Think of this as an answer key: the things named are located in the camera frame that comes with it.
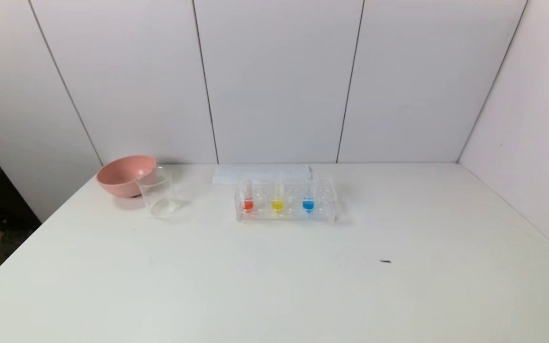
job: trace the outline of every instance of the bowl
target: bowl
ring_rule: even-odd
[[[151,156],[126,156],[104,165],[96,174],[96,180],[105,191],[115,197],[136,197],[141,191],[135,178],[149,173],[155,167],[156,160]]]

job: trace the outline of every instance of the white paper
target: white paper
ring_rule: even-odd
[[[268,180],[279,174],[286,178],[307,179],[311,169],[305,164],[220,164],[213,174],[213,184],[237,184],[240,175]]]

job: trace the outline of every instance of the white table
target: white table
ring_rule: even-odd
[[[0,267],[0,343],[549,343],[549,241],[463,167],[312,167],[339,222],[238,223],[215,165],[166,220],[90,180]]]

